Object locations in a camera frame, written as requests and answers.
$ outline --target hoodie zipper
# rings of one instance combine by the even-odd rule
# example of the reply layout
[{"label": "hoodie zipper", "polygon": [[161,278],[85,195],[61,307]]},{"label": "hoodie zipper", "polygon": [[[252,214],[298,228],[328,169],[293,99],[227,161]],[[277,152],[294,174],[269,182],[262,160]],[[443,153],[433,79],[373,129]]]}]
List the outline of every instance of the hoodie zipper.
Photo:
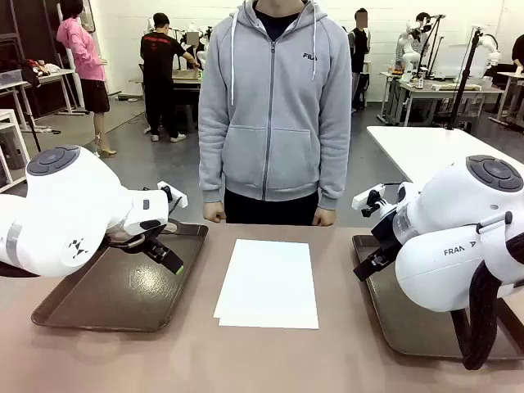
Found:
[{"label": "hoodie zipper", "polygon": [[271,41],[271,84],[269,85],[269,118],[268,118],[268,137],[266,139],[264,182],[262,185],[262,201],[265,201],[266,188],[268,186],[269,170],[269,149],[271,148],[271,125],[273,118],[273,84],[275,80],[275,41]]}]

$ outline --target fist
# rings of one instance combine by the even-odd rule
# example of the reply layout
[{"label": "fist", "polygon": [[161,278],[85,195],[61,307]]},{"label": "fist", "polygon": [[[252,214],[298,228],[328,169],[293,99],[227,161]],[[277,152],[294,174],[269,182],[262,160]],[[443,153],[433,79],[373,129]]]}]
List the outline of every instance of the fist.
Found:
[{"label": "fist", "polygon": [[336,210],[325,210],[318,208],[314,214],[313,226],[314,227],[331,227],[337,221]]},{"label": "fist", "polygon": [[205,203],[204,218],[212,223],[220,224],[223,219],[226,219],[224,204],[222,202]]}]

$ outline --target pink shirt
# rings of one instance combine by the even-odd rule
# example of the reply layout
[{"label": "pink shirt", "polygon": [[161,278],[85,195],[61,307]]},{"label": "pink shirt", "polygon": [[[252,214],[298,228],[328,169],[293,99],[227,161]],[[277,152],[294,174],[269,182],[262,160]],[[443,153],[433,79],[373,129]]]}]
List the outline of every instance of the pink shirt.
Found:
[{"label": "pink shirt", "polygon": [[95,42],[76,19],[64,20],[58,28],[56,39],[73,52],[76,72],[81,79],[106,80]]}]

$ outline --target paper stack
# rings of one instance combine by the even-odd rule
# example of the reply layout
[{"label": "paper stack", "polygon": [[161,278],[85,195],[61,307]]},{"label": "paper stack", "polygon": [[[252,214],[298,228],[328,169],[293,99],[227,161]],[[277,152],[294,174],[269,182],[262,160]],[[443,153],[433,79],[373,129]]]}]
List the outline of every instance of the paper stack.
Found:
[{"label": "paper stack", "polygon": [[215,318],[220,326],[318,329],[309,245],[237,240]]}]

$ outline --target sleeve cuff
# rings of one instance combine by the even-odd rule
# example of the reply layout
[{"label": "sleeve cuff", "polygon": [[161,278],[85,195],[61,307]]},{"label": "sleeve cuff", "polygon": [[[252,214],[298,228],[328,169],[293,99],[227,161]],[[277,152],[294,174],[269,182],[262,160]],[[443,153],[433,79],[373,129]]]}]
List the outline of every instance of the sleeve cuff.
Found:
[{"label": "sleeve cuff", "polygon": [[221,202],[222,197],[220,196],[220,190],[204,191],[204,203],[215,203]]},{"label": "sleeve cuff", "polygon": [[332,199],[328,196],[322,195],[318,207],[325,210],[336,210],[338,204],[338,199]]}]

